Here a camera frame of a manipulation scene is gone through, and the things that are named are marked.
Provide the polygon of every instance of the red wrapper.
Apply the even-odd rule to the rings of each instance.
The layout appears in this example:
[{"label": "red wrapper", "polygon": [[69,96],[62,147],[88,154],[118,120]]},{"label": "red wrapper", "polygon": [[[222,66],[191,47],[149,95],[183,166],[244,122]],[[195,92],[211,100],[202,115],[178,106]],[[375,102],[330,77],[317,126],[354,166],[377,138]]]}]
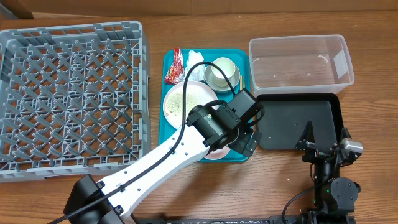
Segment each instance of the red wrapper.
[{"label": "red wrapper", "polygon": [[184,61],[181,48],[174,48],[174,62],[170,66],[164,82],[167,84],[178,84],[184,80]]}]

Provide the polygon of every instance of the clear plastic container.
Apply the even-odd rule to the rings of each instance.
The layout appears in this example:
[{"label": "clear plastic container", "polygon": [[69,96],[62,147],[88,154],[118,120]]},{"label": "clear plastic container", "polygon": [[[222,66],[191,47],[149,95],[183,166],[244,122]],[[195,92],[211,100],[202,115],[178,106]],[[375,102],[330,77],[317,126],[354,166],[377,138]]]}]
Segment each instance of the clear plastic container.
[{"label": "clear plastic container", "polygon": [[347,44],[341,35],[258,38],[250,41],[254,96],[338,93],[354,83]]}]

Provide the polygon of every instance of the white cup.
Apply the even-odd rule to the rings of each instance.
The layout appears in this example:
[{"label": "white cup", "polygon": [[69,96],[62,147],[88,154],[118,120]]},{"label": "white cup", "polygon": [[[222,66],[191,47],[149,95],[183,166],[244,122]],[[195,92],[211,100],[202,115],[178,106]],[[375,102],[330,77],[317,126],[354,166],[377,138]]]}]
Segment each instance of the white cup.
[{"label": "white cup", "polygon": [[[235,64],[232,62],[231,59],[221,57],[216,59],[213,64],[217,65],[224,72],[226,77],[231,81],[231,77],[235,73]],[[215,85],[218,85],[219,87],[224,87],[228,85],[223,74],[221,74],[221,72],[218,71],[217,68],[211,67],[211,72],[213,73],[213,82]]]}]

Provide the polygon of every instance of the dish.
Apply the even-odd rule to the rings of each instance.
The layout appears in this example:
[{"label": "dish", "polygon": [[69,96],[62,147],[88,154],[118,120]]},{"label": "dish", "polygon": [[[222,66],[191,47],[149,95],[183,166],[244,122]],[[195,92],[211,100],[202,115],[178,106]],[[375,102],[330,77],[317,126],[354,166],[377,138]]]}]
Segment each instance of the dish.
[{"label": "dish", "polygon": [[[182,90],[183,83],[173,86],[163,101],[164,116],[167,122],[176,129],[182,124]],[[217,96],[208,85],[198,81],[188,81],[186,117],[194,106],[205,105],[213,100],[217,100]]]},{"label": "dish", "polygon": [[[217,65],[224,73],[227,79],[231,79],[231,77],[234,75],[235,70],[236,70],[236,65],[234,62],[226,57],[221,57],[213,61],[213,64]],[[224,87],[227,86],[228,83],[226,82],[224,76],[221,74],[221,72],[215,68],[214,66],[211,67],[211,72],[213,74],[213,80],[216,85],[219,87]]]},{"label": "dish", "polygon": [[205,158],[209,160],[221,159],[224,158],[224,156],[226,156],[230,152],[230,150],[230,148],[225,146],[222,149],[217,149],[216,151],[209,153],[207,156],[205,156]]},{"label": "dish", "polygon": [[[205,70],[205,82],[207,85],[217,93],[226,93],[228,91],[231,91],[228,85],[224,87],[219,87],[214,83],[214,74],[211,72],[211,66],[207,66]],[[239,83],[239,77],[241,76],[241,72],[239,71],[239,68],[235,65],[235,73],[233,76],[229,79],[231,82],[231,85],[233,88],[236,87],[236,85]]]}]

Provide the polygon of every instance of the black tray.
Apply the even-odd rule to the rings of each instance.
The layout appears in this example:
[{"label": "black tray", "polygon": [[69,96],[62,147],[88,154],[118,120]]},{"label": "black tray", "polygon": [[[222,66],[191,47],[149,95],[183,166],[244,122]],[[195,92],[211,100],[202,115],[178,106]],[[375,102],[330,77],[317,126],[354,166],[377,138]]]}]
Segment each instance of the black tray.
[{"label": "black tray", "polygon": [[311,120],[315,142],[332,147],[343,128],[340,102],[331,93],[259,95],[266,113],[257,127],[263,149],[294,149]]}]

